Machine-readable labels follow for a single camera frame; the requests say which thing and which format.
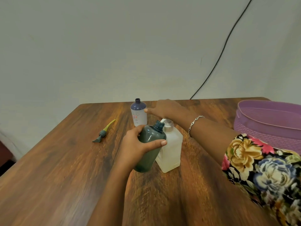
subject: silver bracelet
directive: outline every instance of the silver bracelet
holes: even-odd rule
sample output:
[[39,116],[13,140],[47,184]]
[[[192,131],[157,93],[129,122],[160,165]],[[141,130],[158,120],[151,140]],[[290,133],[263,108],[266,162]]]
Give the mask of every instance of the silver bracelet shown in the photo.
[[191,123],[190,128],[188,129],[188,135],[189,135],[190,137],[191,137],[191,135],[190,135],[190,129],[191,129],[192,125],[194,125],[194,122],[195,122],[196,120],[198,120],[199,118],[201,118],[201,117],[204,117],[204,116],[198,116],[198,117],[195,118],[194,121]]

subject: dark green plastic bottle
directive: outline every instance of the dark green plastic bottle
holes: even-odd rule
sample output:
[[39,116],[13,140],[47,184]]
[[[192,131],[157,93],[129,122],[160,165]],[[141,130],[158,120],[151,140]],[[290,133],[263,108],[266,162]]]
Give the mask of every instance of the dark green plastic bottle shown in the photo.
[[[163,132],[164,123],[157,121],[155,125],[146,125],[138,136],[142,143],[148,143],[153,140],[166,139],[166,134]],[[151,169],[156,157],[158,156],[161,148],[154,149],[146,153],[142,159],[137,163],[134,168],[137,172],[147,172]]]

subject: person's left arm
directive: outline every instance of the person's left arm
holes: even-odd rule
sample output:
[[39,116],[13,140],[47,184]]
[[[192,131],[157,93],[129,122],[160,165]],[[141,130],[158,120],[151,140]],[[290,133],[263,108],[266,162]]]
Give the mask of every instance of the person's left arm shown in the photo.
[[144,126],[128,131],[123,137],[116,162],[87,226],[122,224],[124,194],[130,172],[146,152],[167,144],[166,140],[141,143],[137,137]]

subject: plastic basket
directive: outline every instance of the plastic basket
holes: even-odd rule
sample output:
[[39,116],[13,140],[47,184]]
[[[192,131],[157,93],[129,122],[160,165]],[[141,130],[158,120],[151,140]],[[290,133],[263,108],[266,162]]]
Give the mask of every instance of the plastic basket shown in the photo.
[[238,103],[234,129],[275,148],[301,154],[301,105],[245,100]]

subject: person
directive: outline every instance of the person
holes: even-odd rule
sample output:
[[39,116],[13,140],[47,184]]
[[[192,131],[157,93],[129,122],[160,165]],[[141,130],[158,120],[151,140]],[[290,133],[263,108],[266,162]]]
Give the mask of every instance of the person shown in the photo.
[[[268,209],[282,225],[301,225],[301,157],[247,134],[199,116],[172,100],[159,100],[145,112],[177,123],[221,165],[230,182],[240,185],[251,200]],[[167,144],[166,140],[141,143],[138,126],[124,136],[103,194],[88,226],[121,225],[126,183],[142,156]]]

